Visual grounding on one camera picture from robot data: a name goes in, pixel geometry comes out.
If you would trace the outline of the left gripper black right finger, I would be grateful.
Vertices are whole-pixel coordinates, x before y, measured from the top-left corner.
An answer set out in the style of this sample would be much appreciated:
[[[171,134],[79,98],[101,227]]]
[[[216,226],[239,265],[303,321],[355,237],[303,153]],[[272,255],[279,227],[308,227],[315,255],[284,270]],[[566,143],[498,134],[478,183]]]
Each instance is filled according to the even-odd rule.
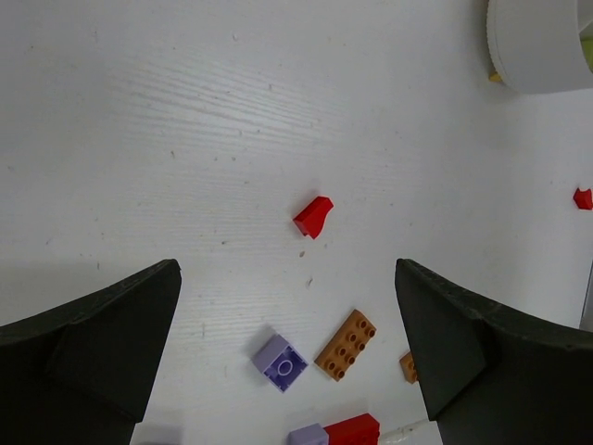
[[[589,444],[592,335],[399,259],[395,288],[423,401],[445,444]]]

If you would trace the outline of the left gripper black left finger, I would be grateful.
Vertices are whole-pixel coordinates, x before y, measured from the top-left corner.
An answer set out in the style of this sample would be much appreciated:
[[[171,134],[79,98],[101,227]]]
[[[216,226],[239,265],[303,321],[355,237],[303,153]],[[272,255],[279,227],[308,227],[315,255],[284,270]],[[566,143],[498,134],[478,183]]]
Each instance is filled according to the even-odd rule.
[[[4,444],[127,444],[182,286],[175,259],[1,328]]]

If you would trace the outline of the light purple lego brick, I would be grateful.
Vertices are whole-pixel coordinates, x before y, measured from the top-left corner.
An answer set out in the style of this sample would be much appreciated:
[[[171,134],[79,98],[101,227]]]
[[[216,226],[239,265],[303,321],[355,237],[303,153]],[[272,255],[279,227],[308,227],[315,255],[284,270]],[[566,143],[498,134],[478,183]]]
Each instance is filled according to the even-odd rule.
[[[293,345],[274,334],[252,357],[252,363],[280,392],[285,393],[309,366]]]

